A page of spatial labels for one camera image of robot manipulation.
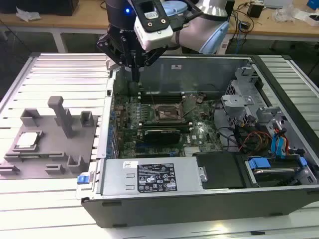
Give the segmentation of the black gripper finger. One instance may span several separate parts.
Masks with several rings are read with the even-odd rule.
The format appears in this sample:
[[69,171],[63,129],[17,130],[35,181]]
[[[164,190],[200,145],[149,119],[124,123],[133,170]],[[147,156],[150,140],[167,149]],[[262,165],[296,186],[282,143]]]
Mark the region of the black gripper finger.
[[146,52],[141,47],[136,50],[136,82],[140,79],[140,69],[153,64],[166,51],[165,47]]
[[97,47],[102,50],[117,65],[131,71],[132,81],[136,81],[136,64],[133,51],[129,47],[129,39],[120,33],[119,36],[106,33],[100,37]]

